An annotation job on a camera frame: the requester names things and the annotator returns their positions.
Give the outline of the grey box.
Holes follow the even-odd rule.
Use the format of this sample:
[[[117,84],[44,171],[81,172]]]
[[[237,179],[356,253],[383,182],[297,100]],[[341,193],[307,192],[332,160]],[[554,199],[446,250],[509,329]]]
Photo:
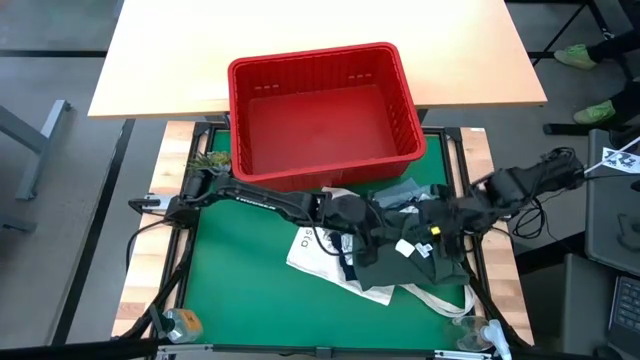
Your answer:
[[[591,355],[607,343],[616,275],[597,262],[566,255],[561,349]]]

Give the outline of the black keyboard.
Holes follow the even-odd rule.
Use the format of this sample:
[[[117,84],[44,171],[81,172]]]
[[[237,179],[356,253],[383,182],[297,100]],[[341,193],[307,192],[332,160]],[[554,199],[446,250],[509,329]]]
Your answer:
[[[608,339],[627,352],[640,350],[640,280],[626,276],[617,278]]]

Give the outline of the small potted succulent plant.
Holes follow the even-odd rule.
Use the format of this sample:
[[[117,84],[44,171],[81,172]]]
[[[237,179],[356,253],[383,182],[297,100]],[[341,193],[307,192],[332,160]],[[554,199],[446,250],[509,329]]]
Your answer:
[[[187,172],[194,174],[201,170],[212,170],[214,173],[231,173],[231,154],[226,151],[197,153],[187,164]]]

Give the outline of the red plastic laundry basket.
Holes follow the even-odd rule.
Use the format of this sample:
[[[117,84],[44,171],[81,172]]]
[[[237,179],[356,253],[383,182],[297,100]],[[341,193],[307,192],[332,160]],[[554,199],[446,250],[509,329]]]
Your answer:
[[[239,58],[228,82],[240,181],[279,191],[375,182],[427,151],[391,43]]]

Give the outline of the light blue denim jeans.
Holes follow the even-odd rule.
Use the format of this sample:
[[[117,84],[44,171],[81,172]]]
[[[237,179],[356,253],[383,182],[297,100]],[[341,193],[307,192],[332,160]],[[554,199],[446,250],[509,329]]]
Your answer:
[[[413,178],[403,183],[375,192],[373,200],[381,208],[394,208],[405,203],[436,199],[437,196],[431,185],[418,185]]]

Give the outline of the grey cabinet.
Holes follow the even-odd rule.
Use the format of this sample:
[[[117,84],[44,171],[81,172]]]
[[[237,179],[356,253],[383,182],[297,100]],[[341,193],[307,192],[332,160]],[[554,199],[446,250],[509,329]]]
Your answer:
[[[640,174],[603,166],[602,149],[615,149],[603,130],[589,133],[585,252],[589,258],[640,277]],[[634,145],[622,152],[640,155]]]

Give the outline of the cream printed tote bag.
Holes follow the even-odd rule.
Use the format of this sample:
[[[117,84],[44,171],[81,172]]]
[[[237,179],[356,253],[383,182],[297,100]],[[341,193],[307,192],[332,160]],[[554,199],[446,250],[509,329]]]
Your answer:
[[[307,274],[327,280],[358,296],[383,306],[388,306],[395,287],[393,285],[372,287],[363,291],[358,280],[346,281],[338,263],[338,257],[328,255],[320,248],[321,245],[332,247],[329,240],[329,230],[316,228],[316,231],[321,238],[320,244],[317,244],[315,240],[313,228],[299,228],[287,255],[286,264]],[[475,307],[476,303],[476,295],[470,285],[464,286],[463,308],[444,301],[413,284],[402,285],[402,288],[417,297],[436,313],[449,318],[465,316]]]

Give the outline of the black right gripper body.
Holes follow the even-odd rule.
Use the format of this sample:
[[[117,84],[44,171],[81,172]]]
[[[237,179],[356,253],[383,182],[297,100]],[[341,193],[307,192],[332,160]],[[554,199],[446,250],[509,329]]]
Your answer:
[[[420,222],[425,224],[434,240],[443,247],[442,257],[462,261],[466,255],[464,236],[476,231],[473,222],[483,210],[475,196],[455,197],[449,186],[431,185],[437,198],[418,202]],[[437,226],[441,234],[434,236],[431,228]]]

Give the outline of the grey metal desk leg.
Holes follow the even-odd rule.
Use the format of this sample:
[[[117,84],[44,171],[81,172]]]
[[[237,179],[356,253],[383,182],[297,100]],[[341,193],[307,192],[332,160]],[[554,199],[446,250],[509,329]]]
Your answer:
[[[0,132],[32,152],[15,198],[28,201],[36,196],[35,187],[46,162],[60,120],[72,109],[66,100],[56,100],[40,129],[36,129],[0,105]]]

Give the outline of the dark green garment white label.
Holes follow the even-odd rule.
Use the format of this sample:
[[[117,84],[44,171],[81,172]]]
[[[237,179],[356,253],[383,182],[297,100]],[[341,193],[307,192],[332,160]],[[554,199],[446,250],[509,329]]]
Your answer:
[[[470,275],[462,261],[442,257],[443,247],[420,233],[415,203],[398,209],[377,207],[386,226],[372,234],[381,242],[378,260],[367,267],[354,265],[364,290],[389,285],[467,285]]]

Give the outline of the green table mat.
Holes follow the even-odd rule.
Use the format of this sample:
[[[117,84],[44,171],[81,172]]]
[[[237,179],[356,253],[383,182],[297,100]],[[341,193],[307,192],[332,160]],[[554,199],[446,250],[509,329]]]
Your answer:
[[[297,226],[223,200],[203,209],[184,305],[217,345],[451,349],[447,318],[402,288],[389,304],[286,262]]]

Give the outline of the light wooden desk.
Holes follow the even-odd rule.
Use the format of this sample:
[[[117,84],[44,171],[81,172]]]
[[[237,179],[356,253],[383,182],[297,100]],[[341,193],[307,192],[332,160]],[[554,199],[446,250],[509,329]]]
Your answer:
[[[88,114],[221,113],[235,59],[373,42],[420,108],[547,100],[504,0],[125,0]]]

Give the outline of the person's leg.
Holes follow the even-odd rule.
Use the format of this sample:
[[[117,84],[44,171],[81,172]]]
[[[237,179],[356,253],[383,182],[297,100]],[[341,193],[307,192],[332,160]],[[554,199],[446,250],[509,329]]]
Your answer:
[[[640,82],[627,83],[610,101],[615,111],[614,120],[618,123],[626,123],[640,115]]]
[[[589,46],[587,53],[593,62],[600,63],[605,59],[614,59],[638,49],[640,49],[640,33],[631,30],[597,45]]]

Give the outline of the white tag with black pattern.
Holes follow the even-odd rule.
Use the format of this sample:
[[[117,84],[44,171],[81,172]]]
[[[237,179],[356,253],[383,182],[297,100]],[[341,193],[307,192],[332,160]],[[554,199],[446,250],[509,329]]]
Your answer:
[[[613,157],[614,152],[615,149],[607,147],[602,149],[603,166],[629,174],[640,174],[640,155],[620,152]]]

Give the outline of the person's shoe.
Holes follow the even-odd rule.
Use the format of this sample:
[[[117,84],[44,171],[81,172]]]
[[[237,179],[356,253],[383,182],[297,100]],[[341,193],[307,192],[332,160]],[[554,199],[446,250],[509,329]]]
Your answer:
[[[591,59],[588,48],[584,44],[576,44],[556,50],[553,53],[553,57],[561,64],[582,70],[590,70],[598,65],[597,62]]]
[[[610,120],[616,115],[616,110],[611,100],[589,106],[573,115],[573,120],[579,125],[597,125]]]

